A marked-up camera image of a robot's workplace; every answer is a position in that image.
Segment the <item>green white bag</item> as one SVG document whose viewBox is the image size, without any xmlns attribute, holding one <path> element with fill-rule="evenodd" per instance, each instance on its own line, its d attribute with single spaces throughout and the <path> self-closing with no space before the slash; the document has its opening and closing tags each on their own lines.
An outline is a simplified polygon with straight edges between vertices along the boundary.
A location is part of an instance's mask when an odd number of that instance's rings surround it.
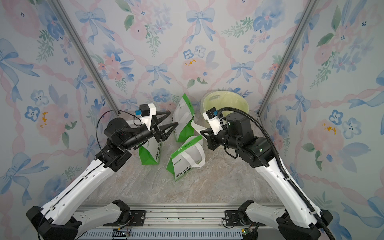
<svg viewBox="0 0 384 240">
<path fill-rule="evenodd" d="M 175 181 L 187 174 L 192 169 L 200 169 L 206 164 L 206 155 L 203 149 L 203 137 L 192 136 L 174 153 L 171 154 L 167 164 Z"/>
<path fill-rule="evenodd" d="M 184 143 L 189 137 L 194 135 L 195 130 L 191 124 L 194 116 L 194 107 L 188 96 L 184 94 L 172 117 L 172 122 L 178 123 L 174 130 L 177 143 Z"/>
<path fill-rule="evenodd" d="M 158 165 L 161 157 L 162 140 L 155 129 L 149 130 L 146 124 L 135 126 L 134 121 L 127 121 L 129 137 L 124 141 L 127 150 L 138 150 L 141 164 Z"/>
</svg>

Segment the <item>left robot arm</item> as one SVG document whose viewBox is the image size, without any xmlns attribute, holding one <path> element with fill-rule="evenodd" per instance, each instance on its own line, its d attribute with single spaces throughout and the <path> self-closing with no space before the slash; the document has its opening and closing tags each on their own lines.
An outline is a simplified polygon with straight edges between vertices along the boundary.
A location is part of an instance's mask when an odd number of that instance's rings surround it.
<svg viewBox="0 0 384 240">
<path fill-rule="evenodd" d="M 26 216 L 36 229 L 38 239 L 76 240 L 105 224 L 128 225 L 134 217 L 122 200 L 91 211 L 76 211 L 101 183 L 124 166 L 132 156 L 131 150 L 139 149 L 150 139 L 160 143 L 169 138 L 178 126 L 177 122 L 162 124 L 170 114 L 169 111 L 145 111 L 145 116 L 140 117 L 141 124 L 135 128 L 123 118 L 111 120 L 104 131 L 107 143 L 90 165 L 51 201 L 27 211 Z"/>
</svg>

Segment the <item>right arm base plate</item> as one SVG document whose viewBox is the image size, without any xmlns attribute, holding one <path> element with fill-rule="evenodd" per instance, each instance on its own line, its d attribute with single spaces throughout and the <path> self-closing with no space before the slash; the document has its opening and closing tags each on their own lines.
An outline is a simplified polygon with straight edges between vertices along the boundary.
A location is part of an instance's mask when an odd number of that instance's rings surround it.
<svg viewBox="0 0 384 240">
<path fill-rule="evenodd" d="M 235 227 L 265 227 L 266 225 L 258 222 L 252 222 L 244 213 L 235 210 L 224 211 L 224 218 L 222 224 L 225 228 L 231 229 Z"/>
</svg>

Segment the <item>aluminium front rail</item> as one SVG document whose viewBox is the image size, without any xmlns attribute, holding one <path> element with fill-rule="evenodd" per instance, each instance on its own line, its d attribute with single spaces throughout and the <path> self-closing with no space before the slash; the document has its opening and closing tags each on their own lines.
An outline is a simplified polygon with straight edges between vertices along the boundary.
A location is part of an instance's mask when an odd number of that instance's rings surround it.
<svg viewBox="0 0 384 240">
<path fill-rule="evenodd" d="M 251 204 L 250 220 L 265 227 L 227 229 L 222 221 L 226 210 L 238 210 L 236 204 L 130 204 L 131 210 L 145 210 L 143 227 L 119 229 L 102 224 L 86 231 L 82 240 L 282 240 L 277 218 L 286 216 L 282 205 Z"/>
</svg>

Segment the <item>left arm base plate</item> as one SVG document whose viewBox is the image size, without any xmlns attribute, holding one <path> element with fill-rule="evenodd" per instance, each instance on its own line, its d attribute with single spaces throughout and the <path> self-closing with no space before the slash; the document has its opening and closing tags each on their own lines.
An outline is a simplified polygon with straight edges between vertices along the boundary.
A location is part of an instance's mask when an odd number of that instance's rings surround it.
<svg viewBox="0 0 384 240">
<path fill-rule="evenodd" d="M 119 225 L 129 225 L 132 227 L 143 227 L 146 219 L 145 210 L 130 210 L 122 212 L 119 218 Z"/>
</svg>

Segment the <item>left aluminium corner post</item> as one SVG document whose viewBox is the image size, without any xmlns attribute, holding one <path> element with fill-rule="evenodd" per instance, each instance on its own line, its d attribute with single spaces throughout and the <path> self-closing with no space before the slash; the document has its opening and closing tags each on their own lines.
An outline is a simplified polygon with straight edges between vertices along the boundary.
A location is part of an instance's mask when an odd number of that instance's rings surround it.
<svg viewBox="0 0 384 240">
<path fill-rule="evenodd" d="M 92 75 L 94 81 L 98 85 L 99 90 L 106 98 L 107 103 L 110 105 L 112 110 L 118 111 L 119 108 L 117 104 L 115 103 L 112 95 L 110 94 L 109 90 L 107 89 L 106 84 L 102 80 L 101 76 L 99 75 L 99 72 L 97 70 L 97 67 L 92 61 L 92 58 L 90 54 L 88 53 L 85 45 L 83 44 L 80 35 L 78 34 L 77 30 L 75 29 L 72 21 L 70 20 L 67 12 L 64 9 L 64 6 L 62 5 L 61 1 L 58 0 L 49 0 L 48 3 L 52 7 L 54 13 L 57 15 L 58 19 L 62 22 L 64 30 L 69 34 L 71 41 L 74 43 L 75 48 L 77 49 L 79 55 L 81 56 L 82 60 L 84 61 L 85 66 L 89 70 L 90 74 Z"/>
</svg>

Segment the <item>aluminium corner post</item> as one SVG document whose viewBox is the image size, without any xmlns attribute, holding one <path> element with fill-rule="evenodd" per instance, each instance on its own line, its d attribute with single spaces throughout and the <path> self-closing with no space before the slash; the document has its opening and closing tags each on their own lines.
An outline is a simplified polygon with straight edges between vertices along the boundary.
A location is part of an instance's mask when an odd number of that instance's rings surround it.
<svg viewBox="0 0 384 240">
<path fill-rule="evenodd" d="M 291 60 L 291 57 L 293 56 L 301 37 L 304 35 L 305 30 L 307 29 L 307 26 L 314 15 L 314 12 L 316 10 L 316 7 L 318 5 L 318 1 L 310 0 L 308 1 L 306 7 L 304 8 L 303 14 L 300 18 L 300 21 L 296 27 L 296 30 L 294 31 L 292 35 L 292 39 L 290 43 L 287 45 L 286 51 L 284 52 L 282 56 L 282 61 L 280 66 L 277 69 L 277 72 L 275 76 L 273 77 L 269 87 L 267 88 L 266 94 L 263 98 L 262 104 L 260 105 L 260 108 L 258 110 L 258 117 L 262 117 L 264 112 L 267 111 L 267 106 L 269 103 L 269 100 L 271 99 L 275 87 L 278 85 L 280 77 L 283 75 L 284 70 L 289 65 L 289 62 Z"/>
<path fill-rule="evenodd" d="M 58 0 L 49 0 L 48 3 L 52 7 L 54 13 L 57 15 L 58 19 L 62 22 L 64 30 L 69 34 L 71 41 L 74 43 L 75 48 L 77 49 L 79 55 L 81 56 L 82 60 L 84 61 L 85 66 L 89 70 L 90 74 L 92 75 L 94 81 L 98 85 L 99 90 L 106 98 L 107 103 L 110 105 L 112 110 L 118 111 L 119 108 L 117 104 L 115 103 L 112 95 L 110 94 L 109 90 L 107 89 L 106 84 L 102 80 L 101 76 L 99 75 L 99 72 L 97 70 L 97 67 L 92 61 L 92 58 L 90 54 L 88 53 L 85 45 L 83 44 L 80 35 L 78 34 L 77 30 L 75 29 L 72 21 L 70 20 L 67 12 L 64 9 L 64 6 L 62 5 L 61 1 Z"/>
</svg>

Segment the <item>right aluminium corner post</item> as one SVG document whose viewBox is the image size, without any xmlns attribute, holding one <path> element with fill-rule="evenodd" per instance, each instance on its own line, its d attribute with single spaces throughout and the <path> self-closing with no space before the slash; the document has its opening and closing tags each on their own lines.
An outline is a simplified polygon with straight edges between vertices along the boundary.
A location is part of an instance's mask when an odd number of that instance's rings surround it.
<svg viewBox="0 0 384 240">
<path fill-rule="evenodd" d="M 300 18 L 300 21 L 296 27 L 296 30 L 294 31 L 292 35 L 292 39 L 290 43 L 287 45 L 286 51 L 284 52 L 282 56 L 282 61 L 280 66 L 277 69 L 277 72 L 275 76 L 273 77 L 269 87 L 267 88 L 266 94 L 263 98 L 262 104 L 260 105 L 260 108 L 258 110 L 258 117 L 262 117 L 264 112 L 267 111 L 267 106 L 269 103 L 269 100 L 271 99 L 275 87 L 278 85 L 280 77 L 283 75 L 284 70 L 289 65 L 289 62 L 291 60 L 291 57 L 293 56 L 301 37 L 304 35 L 305 30 L 307 29 L 307 26 L 314 15 L 314 12 L 316 10 L 316 7 L 318 5 L 318 1 L 310 0 L 308 1 L 306 7 L 304 8 L 303 14 Z"/>
</svg>

